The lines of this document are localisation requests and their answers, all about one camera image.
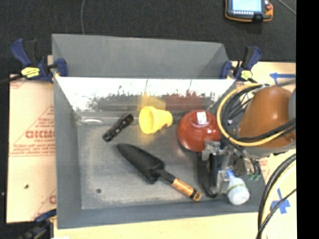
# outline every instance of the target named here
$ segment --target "trowel blade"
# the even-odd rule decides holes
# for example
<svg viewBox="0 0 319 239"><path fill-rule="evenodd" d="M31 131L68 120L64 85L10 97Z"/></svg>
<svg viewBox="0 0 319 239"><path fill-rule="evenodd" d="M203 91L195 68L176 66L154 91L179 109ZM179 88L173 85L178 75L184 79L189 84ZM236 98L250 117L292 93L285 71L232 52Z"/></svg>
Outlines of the trowel blade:
<svg viewBox="0 0 319 239"><path fill-rule="evenodd" d="M164 170L164 163L150 153L127 143L116 145L121 155L136 167L152 184L160 177L154 170Z"/></svg>

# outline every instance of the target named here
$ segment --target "black carpet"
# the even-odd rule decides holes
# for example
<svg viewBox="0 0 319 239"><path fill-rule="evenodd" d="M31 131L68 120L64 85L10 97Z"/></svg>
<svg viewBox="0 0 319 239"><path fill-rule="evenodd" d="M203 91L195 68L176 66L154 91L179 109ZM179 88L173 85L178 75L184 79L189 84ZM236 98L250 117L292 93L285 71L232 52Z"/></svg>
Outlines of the black carpet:
<svg viewBox="0 0 319 239"><path fill-rule="evenodd" d="M82 2L0 0L0 79L6 78L9 72L20 71L20 63L10 51L15 40L36 38L39 51L47 55L51 53L52 33L220 42L225 45L230 60L242 59L245 46L255 45L263 53L262 61L296 61L297 0L270 0L275 9L274 18L262 24L227 20L223 0L85 0L83 7ZM7 85L0 86L0 107L0 192L5 193ZM5 194L1 194L1 222L5 220L4 207ZM16 238L31 226L1 224L0 239Z"/></svg>

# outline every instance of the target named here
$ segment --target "blue clamp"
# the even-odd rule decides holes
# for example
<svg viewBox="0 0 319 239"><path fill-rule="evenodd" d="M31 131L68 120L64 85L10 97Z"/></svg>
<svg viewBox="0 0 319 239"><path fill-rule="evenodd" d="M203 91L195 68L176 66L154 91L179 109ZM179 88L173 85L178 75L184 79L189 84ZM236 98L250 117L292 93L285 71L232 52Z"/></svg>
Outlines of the blue clamp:
<svg viewBox="0 0 319 239"><path fill-rule="evenodd" d="M227 76L231 76L235 78L236 81L251 81L255 82L252 79L252 67L258 63L258 61L261 59L262 52L261 50L256 46L247 46L245 47L245 54L244 59L242 63L238 61L237 66L233 67L231 61L227 60L222 69L220 78L226 79Z"/></svg>
<svg viewBox="0 0 319 239"><path fill-rule="evenodd" d="M11 45L11 52L22 64L21 75L27 80L40 80L53 83L52 68L58 68L60 76L68 75L68 67L63 58L59 58L52 65L46 59L37 59L35 52L36 40L24 41L18 39Z"/></svg>

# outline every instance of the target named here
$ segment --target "white cable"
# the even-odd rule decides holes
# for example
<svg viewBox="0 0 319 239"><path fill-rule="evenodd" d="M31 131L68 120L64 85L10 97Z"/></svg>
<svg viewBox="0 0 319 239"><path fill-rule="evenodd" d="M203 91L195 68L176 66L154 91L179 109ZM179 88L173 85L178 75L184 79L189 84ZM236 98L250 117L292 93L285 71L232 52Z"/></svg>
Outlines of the white cable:
<svg viewBox="0 0 319 239"><path fill-rule="evenodd" d="M83 34L85 34L84 24L83 24L83 11L84 11L84 6L85 6L85 1L86 1L86 0L82 0L81 12L80 12L81 30L82 30L82 33L83 33Z"/></svg>

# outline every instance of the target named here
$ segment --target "cardboard sheet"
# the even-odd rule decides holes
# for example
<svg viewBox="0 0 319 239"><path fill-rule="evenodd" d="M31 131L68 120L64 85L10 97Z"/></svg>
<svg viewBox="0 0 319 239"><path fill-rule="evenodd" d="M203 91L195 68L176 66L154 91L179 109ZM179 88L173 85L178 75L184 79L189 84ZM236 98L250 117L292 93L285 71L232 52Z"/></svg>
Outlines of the cardboard sheet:
<svg viewBox="0 0 319 239"><path fill-rule="evenodd" d="M6 221L25 222L56 206L53 85L10 84Z"/></svg>

